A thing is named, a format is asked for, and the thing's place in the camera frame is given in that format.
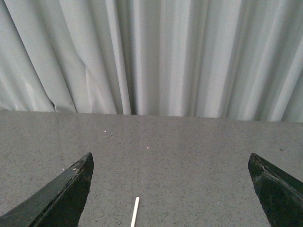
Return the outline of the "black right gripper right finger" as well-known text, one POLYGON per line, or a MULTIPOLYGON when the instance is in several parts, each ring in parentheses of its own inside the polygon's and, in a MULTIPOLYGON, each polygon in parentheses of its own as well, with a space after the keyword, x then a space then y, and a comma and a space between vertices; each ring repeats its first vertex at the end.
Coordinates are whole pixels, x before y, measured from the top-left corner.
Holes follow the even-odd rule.
POLYGON ((303 183, 252 153, 248 170, 255 193, 272 227, 303 225, 303 183))

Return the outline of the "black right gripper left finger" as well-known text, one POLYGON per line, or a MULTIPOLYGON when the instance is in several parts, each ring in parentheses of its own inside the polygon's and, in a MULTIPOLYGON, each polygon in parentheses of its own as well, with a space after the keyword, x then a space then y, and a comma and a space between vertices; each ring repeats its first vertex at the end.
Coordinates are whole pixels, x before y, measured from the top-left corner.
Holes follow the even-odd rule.
POLYGON ((27 200, 2 215, 2 227, 76 227, 84 210, 93 175, 87 153, 27 200))

